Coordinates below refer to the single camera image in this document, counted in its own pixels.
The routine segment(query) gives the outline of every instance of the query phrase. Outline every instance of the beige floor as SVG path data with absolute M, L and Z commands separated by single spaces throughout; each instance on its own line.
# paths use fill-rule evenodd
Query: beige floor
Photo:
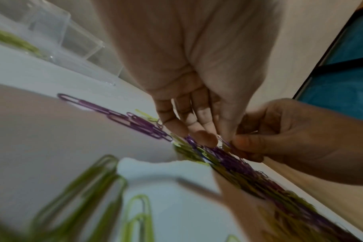
M 73 18 L 83 27 L 108 41 L 88 0 L 82 1 L 81 4 L 79 0 L 51 1 L 70 11 Z M 267 79 L 251 100 L 250 106 L 276 98 L 292 98 L 361 0 L 286 0 L 286 2 L 286 18 L 272 53 Z M 122 78 L 133 83 L 127 73 L 123 73 Z M 326 182 L 273 161 L 266 163 L 363 230 L 363 187 Z

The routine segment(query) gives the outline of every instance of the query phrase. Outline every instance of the skin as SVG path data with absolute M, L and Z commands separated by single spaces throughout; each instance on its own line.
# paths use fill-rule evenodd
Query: skin
M 363 121 L 292 99 L 247 112 L 233 145 L 326 180 L 363 185 Z
M 94 0 L 94 5 L 125 68 L 153 97 L 171 132 L 210 147 L 217 133 L 233 138 L 264 81 L 281 0 Z

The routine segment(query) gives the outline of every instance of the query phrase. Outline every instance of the person's left hand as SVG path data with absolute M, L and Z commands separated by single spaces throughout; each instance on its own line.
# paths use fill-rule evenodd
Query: person's left hand
M 216 146 L 217 131 L 232 139 L 264 80 L 280 0 L 94 3 L 124 66 L 171 132 L 209 147 Z

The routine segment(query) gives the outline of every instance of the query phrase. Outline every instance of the black frame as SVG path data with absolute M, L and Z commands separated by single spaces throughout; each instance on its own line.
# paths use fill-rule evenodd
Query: black frame
M 328 49 L 325 51 L 324 55 L 321 57 L 321 59 L 317 62 L 316 66 L 312 70 L 312 72 L 309 74 L 308 78 L 304 81 L 304 83 L 300 86 L 296 94 L 293 96 L 293 99 L 297 99 L 298 95 L 302 92 L 303 88 L 308 84 L 308 81 L 312 76 L 320 75 L 324 73 L 329 72 L 335 72 L 340 70 L 346 70 L 346 69 L 352 69 L 356 67 L 363 67 L 363 58 L 348 60 L 348 61 L 342 61 L 337 62 L 333 64 L 328 65 L 321 65 L 323 61 L 326 59 L 334 45 L 337 43 L 337 41 L 340 39 L 342 34 L 345 32 L 346 28 L 351 25 L 357 18 L 363 16 L 363 8 L 358 9 L 353 13 L 353 15 L 350 17 L 348 22 L 344 25 L 344 27 L 341 29 L 341 31 L 338 33 L 336 38 L 332 41 L 332 44 L 328 47 Z

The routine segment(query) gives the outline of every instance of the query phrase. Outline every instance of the teal fabric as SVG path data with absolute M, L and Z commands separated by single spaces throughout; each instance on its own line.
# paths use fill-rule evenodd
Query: teal fabric
M 363 16 L 355 20 L 326 63 L 363 57 Z M 312 77 L 299 101 L 363 120 L 363 67 Z

